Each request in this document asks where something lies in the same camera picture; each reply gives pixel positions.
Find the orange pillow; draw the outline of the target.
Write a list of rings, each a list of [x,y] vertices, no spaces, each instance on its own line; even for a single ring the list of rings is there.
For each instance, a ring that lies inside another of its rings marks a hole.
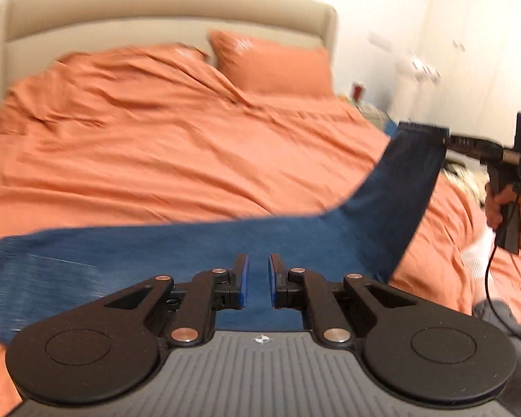
[[[162,52],[169,53],[174,56],[194,59],[205,63],[208,63],[210,60],[210,56],[207,53],[192,45],[186,45],[182,43],[168,43],[160,44],[158,45],[158,48]]]
[[[295,46],[222,30],[211,31],[209,41],[219,72],[244,92],[334,96],[324,47]]]

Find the orange duvet cover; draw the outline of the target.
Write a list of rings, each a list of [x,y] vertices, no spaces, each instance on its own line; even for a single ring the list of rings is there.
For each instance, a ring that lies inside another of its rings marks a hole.
[[[210,64],[125,47],[60,58],[0,109],[0,240],[40,231],[320,215],[365,181],[393,134],[335,97],[244,92]],[[473,301],[461,252],[498,221],[439,172],[387,283],[502,328],[521,358],[521,257]],[[0,416],[20,401],[0,342]],[[521,415],[521,368],[504,393]]]

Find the blue denim jeans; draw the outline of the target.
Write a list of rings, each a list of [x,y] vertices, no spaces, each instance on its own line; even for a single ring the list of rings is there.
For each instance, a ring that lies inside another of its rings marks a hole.
[[[358,273],[386,283],[428,206],[445,157],[448,130],[401,123],[364,183],[320,215],[214,223],[40,231],[0,240],[0,342],[27,325],[160,274],[198,272],[249,260],[246,307],[223,313],[223,329],[298,329],[300,316],[277,311],[265,269],[278,254],[338,280]]]

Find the white wardrobe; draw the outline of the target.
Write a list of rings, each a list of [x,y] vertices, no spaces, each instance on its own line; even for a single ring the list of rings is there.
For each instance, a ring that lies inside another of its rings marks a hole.
[[[419,55],[439,73],[428,122],[510,142],[521,112],[521,0],[431,0]]]

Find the right nightstand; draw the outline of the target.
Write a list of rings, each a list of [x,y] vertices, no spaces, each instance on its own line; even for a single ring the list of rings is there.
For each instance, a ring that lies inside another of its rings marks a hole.
[[[366,118],[371,124],[381,131],[384,131],[390,122],[389,115],[370,103],[358,102],[356,103],[357,109],[360,111],[363,118]]]

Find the orange pillow right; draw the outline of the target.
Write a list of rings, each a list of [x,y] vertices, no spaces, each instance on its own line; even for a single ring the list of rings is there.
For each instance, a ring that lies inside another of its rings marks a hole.
[[[334,96],[324,47],[295,46],[222,30],[211,31],[209,41],[219,72],[244,92]]]

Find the orange pillow left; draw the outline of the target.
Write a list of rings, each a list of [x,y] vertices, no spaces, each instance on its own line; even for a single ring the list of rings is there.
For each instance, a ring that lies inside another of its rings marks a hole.
[[[192,45],[186,45],[182,43],[168,43],[160,44],[158,45],[158,48],[162,52],[169,53],[174,56],[194,59],[205,63],[208,63],[210,60],[210,56],[207,53]]]

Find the white sock foot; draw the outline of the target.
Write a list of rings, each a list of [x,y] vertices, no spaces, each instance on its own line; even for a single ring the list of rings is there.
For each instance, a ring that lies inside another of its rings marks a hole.
[[[494,240],[494,231],[487,228],[479,239],[461,252],[461,260],[470,274],[473,301],[476,303],[486,297],[485,276]]]

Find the beige upholstered headboard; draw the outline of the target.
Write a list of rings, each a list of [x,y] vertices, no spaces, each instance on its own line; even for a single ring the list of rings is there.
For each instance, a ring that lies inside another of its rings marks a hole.
[[[0,104],[17,80],[70,52],[171,42],[207,51],[212,29],[331,51],[337,23],[315,0],[3,0]]]

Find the red cup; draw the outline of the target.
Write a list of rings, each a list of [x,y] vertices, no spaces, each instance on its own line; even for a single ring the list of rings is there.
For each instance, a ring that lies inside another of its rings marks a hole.
[[[362,100],[365,92],[365,85],[361,82],[354,82],[351,87],[351,99],[353,102],[358,103]]]

